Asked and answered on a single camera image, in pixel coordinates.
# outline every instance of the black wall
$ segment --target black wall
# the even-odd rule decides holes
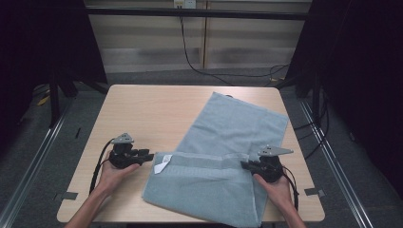
[[[314,9],[326,9],[326,4],[313,2],[322,5]],[[297,72],[304,58],[316,61],[310,71],[319,75],[332,106],[403,199],[403,2],[352,0],[344,9],[346,13],[323,30],[330,37],[319,40],[322,51],[303,51],[317,44],[312,37],[327,37],[304,27],[290,77],[298,78],[297,92],[306,94],[313,87],[313,74],[299,77]]]
[[[91,24],[80,10],[83,8],[82,0],[1,1],[2,145],[27,110],[32,90],[47,84],[51,73],[57,74],[59,83],[106,83]]]

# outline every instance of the wrist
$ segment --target wrist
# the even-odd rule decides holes
[[[297,209],[294,207],[294,204],[291,201],[285,201],[278,205],[279,211],[285,216],[290,213],[296,213]]]
[[[108,191],[108,188],[106,186],[103,186],[102,184],[98,184],[94,190],[92,191],[91,195],[93,195],[96,198],[105,200],[110,196],[110,191]]]

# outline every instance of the gray floor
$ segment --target gray floor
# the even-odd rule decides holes
[[[255,69],[215,69],[209,70],[215,73],[237,74],[264,74],[267,68]],[[281,71],[275,75],[279,78],[285,75]],[[268,77],[245,78],[221,76],[235,86],[264,86],[269,81]],[[215,77],[200,75],[192,70],[170,70],[138,73],[109,74],[109,83],[113,84],[156,84],[156,85],[213,85],[227,86],[226,83]],[[86,145],[86,141],[95,123],[98,112],[105,99],[105,95],[90,89],[85,85],[78,85],[80,92],[72,101],[72,106],[54,144],[49,150],[44,165],[40,168],[38,176],[29,189],[29,193],[22,204],[12,227],[63,227],[57,221],[56,215],[60,207],[60,201],[55,200],[57,193],[67,190],[75,166]],[[280,91],[286,105],[293,127],[307,124],[302,109],[301,99],[295,95],[295,89],[285,87]],[[24,176],[27,167],[34,157],[41,141],[48,132],[50,108],[49,103],[37,106],[40,96],[35,97],[18,127],[14,141],[6,156],[0,161],[0,208],[4,209],[12,196],[19,180]],[[62,98],[62,106],[68,99]],[[369,161],[365,150],[350,139],[348,126],[337,116],[329,105],[330,125],[327,139],[335,150],[347,177],[349,178],[358,197],[362,200],[374,227],[403,227],[402,201],[393,191],[383,176]],[[297,130],[297,137],[308,137],[299,141],[302,152],[308,154],[316,146],[317,141],[311,135],[310,127]],[[329,168],[321,150],[319,149],[307,164],[317,188],[323,189],[325,197],[320,200],[326,213],[322,222],[308,223],[309,227],[359,227],[350,205],[345,199],[334,174]],[[94,224],[93,227],[125,227],[124,224]]]

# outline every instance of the towel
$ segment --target towel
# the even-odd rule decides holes
[[[156,153],[145,201],[234,227],[261,225],[267,194],[240,162],[280,146],[288,118],[214,92],[173,152]],[[169,162],[156,174],[155,166]]]

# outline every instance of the wooden table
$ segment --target wooden table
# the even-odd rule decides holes
[[[213,91],[287,114],[275,88],[183,85],[114,85],[110,88],[98,119],[89,136],[68,192],[78,193],[76,200],[64,199],[57,218],[67,222],[88,196],[92,174],[105,144],[122,133],[134,139],[134,148],[148,148],[150,153],[173,151],[187,129],[201,112]],[[306,196],[313,188],[311,175],[303,159],[291,123],[288,123],[282,147],[294,149],[281,156],[281,162],[292,170],[297,180],[299,213],[305,221],[324,219],[317,195]],[[106,222],[202,222],[197,218],[151,205],[142,192],[151,170],[146,162],[127,177],[102,206],[95,221]],[[278,210],[268,201],[263,221],[282,221]]]

